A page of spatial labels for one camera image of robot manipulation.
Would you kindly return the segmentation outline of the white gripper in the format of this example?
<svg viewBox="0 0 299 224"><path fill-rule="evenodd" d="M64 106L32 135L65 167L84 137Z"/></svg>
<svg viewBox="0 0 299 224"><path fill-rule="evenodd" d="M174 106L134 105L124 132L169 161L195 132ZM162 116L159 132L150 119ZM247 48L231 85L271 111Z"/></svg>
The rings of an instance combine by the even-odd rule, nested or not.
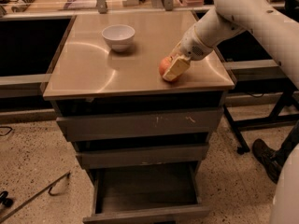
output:
<svg viewBox="0 0 299 224"><path fill-rule="evenodd" d="M203 60L212 51L213 48L205 45L199 38L195 31L195 26L189 28L181 41L170 52L169 56L172 58L172 62L162 78L167 82L177 81L189 69L190 60Z"/></svg>

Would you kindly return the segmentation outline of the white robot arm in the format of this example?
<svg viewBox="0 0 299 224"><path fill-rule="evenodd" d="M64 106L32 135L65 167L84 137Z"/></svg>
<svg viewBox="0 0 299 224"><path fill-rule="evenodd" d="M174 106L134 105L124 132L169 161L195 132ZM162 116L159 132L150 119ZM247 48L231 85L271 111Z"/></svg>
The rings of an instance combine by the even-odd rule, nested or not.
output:
<svg viewBox="0 0 299 224"><path fill-rule="evenodd" d="M193 24L159 73L164 80L177 80L192 61L204 59L220 42L248 31L299 88L299 24L275 10L268 0L214 0L214 7ZM262 140L252 152L269 176L277 182L270 224L299 224L299 129L294 126L280 149Z"/></svg>

